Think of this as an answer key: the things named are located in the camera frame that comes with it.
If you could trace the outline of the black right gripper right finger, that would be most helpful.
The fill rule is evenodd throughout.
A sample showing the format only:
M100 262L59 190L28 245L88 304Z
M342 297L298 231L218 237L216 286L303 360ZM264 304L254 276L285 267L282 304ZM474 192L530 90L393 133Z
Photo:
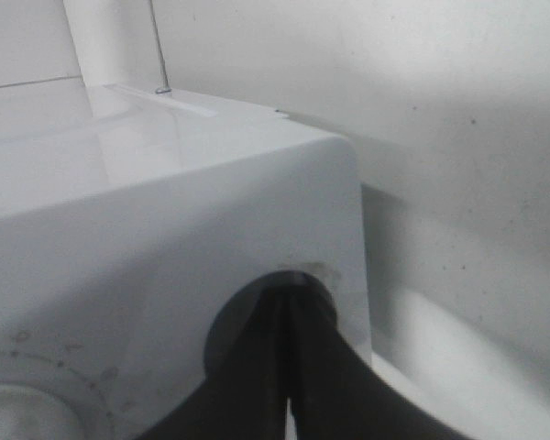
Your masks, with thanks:
M464 439L383 381L336 330L313 285L287 289L291 410L299 439Z

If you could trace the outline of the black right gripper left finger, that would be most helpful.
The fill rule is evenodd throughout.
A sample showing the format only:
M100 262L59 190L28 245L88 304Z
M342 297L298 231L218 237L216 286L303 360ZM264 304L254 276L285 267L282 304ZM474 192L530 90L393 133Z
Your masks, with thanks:
M181 405L141 439L283 439L286 373L282 366L289 282L281 276L247 287L257 297L222 360Z

